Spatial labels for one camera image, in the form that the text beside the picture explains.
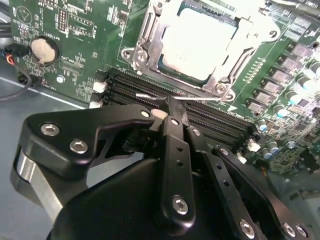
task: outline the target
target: black metal bracket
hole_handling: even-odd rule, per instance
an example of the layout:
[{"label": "black metal bracket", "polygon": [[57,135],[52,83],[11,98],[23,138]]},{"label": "black metal bracket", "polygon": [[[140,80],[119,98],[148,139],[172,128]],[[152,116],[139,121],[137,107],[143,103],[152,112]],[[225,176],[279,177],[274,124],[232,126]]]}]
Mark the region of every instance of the black metal bracket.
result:
[{"label": "black metal bracket", "polygon": [[313,232],[290,211],[264,184],[257,180],[246,165],[222,145],[213,149],[223,160],[228,172],[238,183],[241,196],[255,206],[256,219],[268,239],[314,239]]},{"label": "black metal bracket", "polygon": [[[63,178],[77,179],[89,170],[99,139],[153,122],[149,110],[140,105],[39,113],[24,121],[19,145],[31,160]],[[73,141],[78,144],[72,147]]]},{"label": "black metal bracket", "polygon": [[[217,195],[226,239],[313,239],[312,231],[231,151],[221,145],[213,152],[209,149],[203,134],[189,125],[182,102],[168,97],[161,109],[168,113],[163,120],[140,105],[32,115],[23,124],[11,181],[17,191],[25,186],[30,194],[22,194],[38,205],[55,205],[50,214],[55,220],[70,199],[86,192],[90,167],[139,151],[145,153],[145,161],[159,163],[153,218],[170,236],[184,236],[197,223],[192,171],[199,168]],[[99,150],[103,140],[107,143]],[[107,159],[95,162],[101,154]],[[48,201],[43,194],[47,189],[56,201]],[[257,207],[258,220],[244,196]]]}]

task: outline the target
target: black ram slot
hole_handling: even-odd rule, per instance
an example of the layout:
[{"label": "black ram slot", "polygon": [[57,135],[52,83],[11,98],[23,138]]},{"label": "black ram slot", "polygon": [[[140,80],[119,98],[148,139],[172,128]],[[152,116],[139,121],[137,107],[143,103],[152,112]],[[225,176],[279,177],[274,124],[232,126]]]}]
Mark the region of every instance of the black ram slot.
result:
[{"label": "black ram slot", "polygon": [[[141,104],[151,110],[158,108],[159,104],[147,98],[137,98],[136,93],[154,97],[183,96],[182,93],[176,93],[172,89],[166,89],[116,69],[109,72],[107,81],[110,86],[106,92],[105,102],[107,104]],[[235,150],[243,146],[257,131],[253,123],[231,116],[209,105],[197,101],[186,103],[190,123],[203,133],[208,144],[224,144]]]},{"label": "black ram slot", "polygon": [[[148,94],[154,97],[168,96],[169,94],[177,95],[177,93],[175,93],[172,90],[165,89],[161,86],[150,83],[142,78],[138,78],[131,75],[126,76],[125,73],[123,72],[119,72],[118,75],[113,75],[112,80],[113,80],[113,84],[115,84],[116,86],[118,85],[128,86],[129,88],[132,89],[131,91],[134,94],[138,92],[138,93]],[[203,115],[206,118],[211,118],[216,121],[222,122],[224,125],[227,124],[233,128],[239,128],[239,130],[241,131],[249,131],[253,127],[252,123],[250,122],[244,121],[237,117],[231,117],[227,113],[224,113],[218,109],[204,105],[196,101],[187,102],[187,106],[191,112],[194,112],[198,115]]]}]

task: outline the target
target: green circuit board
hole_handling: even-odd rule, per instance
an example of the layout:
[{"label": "green circuit board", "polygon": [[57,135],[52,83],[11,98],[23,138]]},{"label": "green circuit board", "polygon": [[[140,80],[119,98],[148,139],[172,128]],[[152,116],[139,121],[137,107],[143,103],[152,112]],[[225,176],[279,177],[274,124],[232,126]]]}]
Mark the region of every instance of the green circuit board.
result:
[{"label": "green circuit board", "polygon": [[[105,72],[116,68],[136,75],[122,59],[121,50],[135,46],[148,3],[148,0],[11,0],[14,41],[30,45],[37,36],[47,36],[58,43],[61,52],[59,61],[46,67],[38,64],[32,56],[16,61],[32,75],[41,77],[44,87],[88,103],[97,70]],[[320,143],[320,137],[316,134],[320,130],[318,120],[310,117],[312,110],[318,106],[320,91],[305,94],[306,106],[289,104],[285,93],[290,88],[298,88],[296,79],[302,72],[297,71],[292,73],[294,80],[282,84],[282,91],[274,96],[261,114],[254,114],[246,103],[260,88],[270,69],[279,65],[279,58],[283,54],[290,55],[288,48],[296,43],[312,48],[318,42],[320,29],[315,23],[285,9],[275,6],[271,10],[270,15],[281,29],[281,36],[274,42],[261,44],[257,49],[232,86],[236,93],[234,101],[206,104],[250,122],[265,119],[272,125],[263,134],[269,138],[268,141],[278,142],[282,154],[269,159],[271,170],[287,174],[293,173],[292,165],[306,146],[316,149]],[[300,60],[304,66],[314,61],[314,57]],[[64,76],[65,80],[58,82],[58,76]],[[145,75],[141,77],[176,92],[181,91],[166,82]],[[290,112],[287,117],[277,117],[274,106],[278,104],[284,105]],[[295,148],[286,147],[290,141],[295,142]],[[261,158],[260,153],[254,154],[250,156],[250,161]]]}]

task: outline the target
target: surface mount component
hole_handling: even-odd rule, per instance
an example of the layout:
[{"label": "surface mount component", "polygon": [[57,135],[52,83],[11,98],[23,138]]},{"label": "surface mount component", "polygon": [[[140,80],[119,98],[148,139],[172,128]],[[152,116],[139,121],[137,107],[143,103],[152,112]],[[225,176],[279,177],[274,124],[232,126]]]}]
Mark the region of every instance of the surface mount component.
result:
[{"label": "surface mount component", "polygon": [[267,106],[265,104],[262,104],[261,102],[254,100],[250,98],[246,102],[246,106],[249,110],[253,111],[254,113],[260,114],[263,109],[265,109]]},{"label": "surface mount component", "polygon": [[296,44],[295,46],[292,47],[290,52],[301,58],[307,58],[312,56],[313,54],[313,51],[310,48],[302,44]]},{"label": "surface mount component", "polygon": [[303,64],[291,57],[282,55],[279,59],[280,66],[289,71],[297,71],[303,68]]},{"label": "surface mount component", "polygon": [[298,106],[300,107],[305,107],[309,104],[309,101],[308,100],[305,100],[305,99],[302,99],[299,103],[298,103]]},{"label": "surface mount component", "polygon": [[138,74],[233,101],[231,87],[256,49],[280,37],[257,1],[239,9],[227,17],[206,11],[202,1],[151,0],[136,46],[122,49],[121,56]]},{"label": "surface mount component", "polygon": [[256,93],[254,94],[254,99],[267,105],[274,98],[272,95],[268,94],[267,92],[257,90]]},{"label": "surface mount component", "polygon": [[280,83],[283,83],[286,81],[291,81],[294,79],[294,77],[292,75],[290,75],[284,71],[281,71],[277,68],[272,69],[270,71],[269,75],[273,80],[276,80],[277,82],[280,82]]}]

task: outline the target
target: electrolytic capacitor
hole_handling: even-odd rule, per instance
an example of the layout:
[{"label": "electrolytic capacitor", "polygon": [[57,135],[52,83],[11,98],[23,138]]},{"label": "electrolytic capacitor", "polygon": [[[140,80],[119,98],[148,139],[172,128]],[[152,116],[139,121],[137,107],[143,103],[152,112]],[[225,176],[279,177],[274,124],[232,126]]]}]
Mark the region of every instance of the electrolytic capacitor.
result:
[{"label": "electrolytic capacitor", "polygon": [[266,121],[263,120],[263,119],[258,120],[258,122],[257,122],[256,124],[258,125],[259,130],[260,130],[261,132],[266,131],[267,128],[268,128],[268,127],[267,127],[267,124],[266,124]]},{"label": "electrolytic capacitor", "polygon": [[275,106],[274,111],[279,118],[284,118],[289,114],[288,110],[282,105]]},{"label": "electrolytic capacitor", "polygon": [[315,73],[318,77],[320,77],[320,62],[316,61],[315,63],[310,65],[310,70]]},{"label": "electrolytic capacitor", "polygon": [[300,84],[301,87],[305,90],[313,90],[315,89],[317,83],[314,80],[311,80],[310,78],[303,76],[298,80],[298,83]]},{"label": "electrolytic capacitor", "polygon": [[269,148],[270,153],[272,153],[272,154],[276,154],[277,152],[279,152],[278,144],[275,141],[269,142],[268,148]]},{"label": "electrolytic capacitor", "polygon": [[286,93],[285,97],[289,100],[289,102],[293,105],[298,104],[302,101],[302,97],[296,93],[294,90],[290,90]]},{"label": "electrolytic capacitor", "polygon": [[264,159],[269,159],[269,158],[272,157],[272,154],[271,154],[271,152],[269,151],[268,148],[262,149],[262,155],[263,155]]},{"label": "electrolytic capacitor", "polygon": [[288,141],[286,146],[288,149],[294,149],[296,147],[296,143],[294,141]]}]

